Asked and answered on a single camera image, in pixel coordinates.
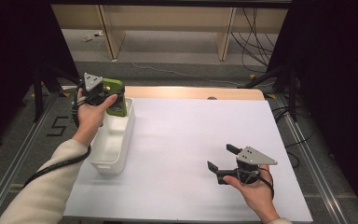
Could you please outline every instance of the human arm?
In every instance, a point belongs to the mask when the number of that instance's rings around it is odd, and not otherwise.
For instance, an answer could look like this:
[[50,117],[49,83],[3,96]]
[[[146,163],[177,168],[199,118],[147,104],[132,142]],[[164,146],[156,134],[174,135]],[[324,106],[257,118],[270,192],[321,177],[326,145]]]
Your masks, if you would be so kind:
[[[260,165],[260,176],[271,183],[272,178],[269,174],[267,165]],[[241,182],[230,175],[223,178],[229,185],[240,191],[246,203],[260,217],[261,221],[266,224],[286,224],[291,223],[286,218],[281,218],[272,202],[272,193],[265,183],[260,180],[253,184],[242,185]]]
[[[82,105],[78,108],[79,127],[72,137],[60,144],[51,159],[40,167],[68,161],[84,155],[102,125],[103,114],[117,97],[111,96],[98,106]],[[82,162],[64,166],[41,175],[29,183],[11,202],[0,217],[0,223],[58,223],[75,184]]]

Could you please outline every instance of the white plastic bin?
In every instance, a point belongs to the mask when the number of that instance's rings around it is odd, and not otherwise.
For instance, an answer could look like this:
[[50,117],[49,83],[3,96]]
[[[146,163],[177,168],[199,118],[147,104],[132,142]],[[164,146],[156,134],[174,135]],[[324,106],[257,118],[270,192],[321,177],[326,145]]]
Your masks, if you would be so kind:
[[126,98],[126,106],[126,117],[110,116],[105,113],[103,126],[91,142],[88,161],[101,174],[118,175],[124,169],[135,122],[131,98]]

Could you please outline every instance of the hand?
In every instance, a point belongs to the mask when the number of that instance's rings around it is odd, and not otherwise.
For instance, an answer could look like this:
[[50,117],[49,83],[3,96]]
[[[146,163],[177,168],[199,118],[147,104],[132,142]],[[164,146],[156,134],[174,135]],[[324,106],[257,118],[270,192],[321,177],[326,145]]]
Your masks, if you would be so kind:
[[[267,165],[260,165],[260,168],[269,171]],[[269,183],[272,182],[269,172],[260,169],[260,176]],[[223,180],[240,191],[246,203],[257,213],[263,223],[269,223],[279,218],[275,206],[272,203],[271,189],[261,180],[246,185],[242,185],[237,178],[230,175],[223,177]]]
[[[79,89],[77,99],[82,96],[83,89]],[[98,132],[98,128],[103,124],[105,110],[112,105],[116,99],[117,95],[111,95],[100,105],[81,105],[77,110],[79,127],[72,139],[88,147]]]

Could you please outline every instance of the sweater sleeve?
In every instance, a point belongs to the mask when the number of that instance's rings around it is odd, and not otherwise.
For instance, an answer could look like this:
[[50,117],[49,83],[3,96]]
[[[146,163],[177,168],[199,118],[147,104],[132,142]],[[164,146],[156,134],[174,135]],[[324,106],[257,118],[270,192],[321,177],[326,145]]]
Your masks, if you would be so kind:
[[292,222],[284,217],[280,217],[278,219],[275,219],[267,224],[291,224]]
[[[65,141],[39,170],[60,161],[76,158],[86,152],[87,147],[77,141]],[[59,168],[29,183],[0,217],[0,223],[58,223],[62,219],[82,163]]]

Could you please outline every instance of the white table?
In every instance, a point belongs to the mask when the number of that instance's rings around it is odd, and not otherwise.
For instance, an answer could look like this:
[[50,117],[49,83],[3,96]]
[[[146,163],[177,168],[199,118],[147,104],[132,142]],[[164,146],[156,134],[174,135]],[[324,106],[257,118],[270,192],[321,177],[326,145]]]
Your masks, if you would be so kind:
[[312,222],[269,104],[246,100],[133,98],[135,125],[124,171],[100,175],[85,161],[66,217],[147,222],[259,221],[240,193],[218,185],[207,161],[236,167],[226,144],[251,146],[270,166],[274,203],[294,222]]

